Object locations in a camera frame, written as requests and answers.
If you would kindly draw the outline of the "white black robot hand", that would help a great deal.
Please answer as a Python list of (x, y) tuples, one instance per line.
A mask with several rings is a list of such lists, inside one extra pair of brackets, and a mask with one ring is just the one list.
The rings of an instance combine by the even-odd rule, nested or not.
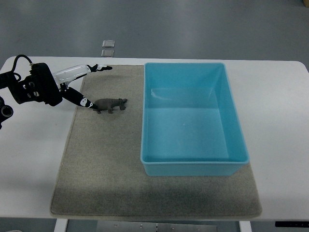
[(98, 107), (83, 94), (69, 87), (69, 83), (89, 73), (111, 69), (112, 67), (107, 65), (96, 64), (91, 67), (83, 64), (51, 73), (47, 64), (37, 63), (32, 65), (30, 75), (24, 80), (17, 81), (13, 77), (8, 89), (19, 104), (35, 101), (56, 106), (66, 99), (77, 106), (97, 109)]

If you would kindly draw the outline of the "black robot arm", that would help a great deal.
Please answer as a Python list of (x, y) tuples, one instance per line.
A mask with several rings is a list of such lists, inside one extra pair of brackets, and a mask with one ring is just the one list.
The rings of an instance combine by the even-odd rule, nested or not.
[(2, 128), (2, 123), (9, 119), (14, 111), (13, 108), (10, 107), (9, 105), (5, 104), (5, 100), (3, 97), (8, 97), (9, 96), (9, 90), (6, 87), (6, 83), (4, 82), (4, 78), (6, 77), (6, 73), (12, 74), (13, 75), (13, 80), (20, 81), (22, 79), (21, 75), (15, 72), (16, 66), (17, 66), (17, 61), (19, 58), (25, 58), (29, 64), (32, 63), (31, 59), (26, 56), (26, 55), (18, 55), (14, 58), (13, 61), (13, 66), (12, 69), (9, 70), (9, 66), (7, 65), (7, 62), (3, 65), (3, 67), (0, 70), (0, 73), (4, 75), (4, 77), (0, 78), (0, 93), (2, 94), (0, 96), (0, 128)]

